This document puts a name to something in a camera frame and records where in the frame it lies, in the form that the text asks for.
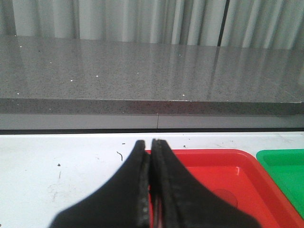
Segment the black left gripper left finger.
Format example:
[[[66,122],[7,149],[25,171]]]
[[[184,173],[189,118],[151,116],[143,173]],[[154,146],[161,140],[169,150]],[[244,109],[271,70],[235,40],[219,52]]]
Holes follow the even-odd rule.
[[[148,228],[150,156],[138,140],[117,172],[97,191],[57,214],[52,228]]]

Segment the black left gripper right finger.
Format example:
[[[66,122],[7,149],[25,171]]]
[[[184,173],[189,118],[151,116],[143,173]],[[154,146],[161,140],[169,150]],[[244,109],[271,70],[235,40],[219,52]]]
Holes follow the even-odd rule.
[[[165,140],[152,141],[150,187],[155,228],[257,228],[252,216],[195,179]]]

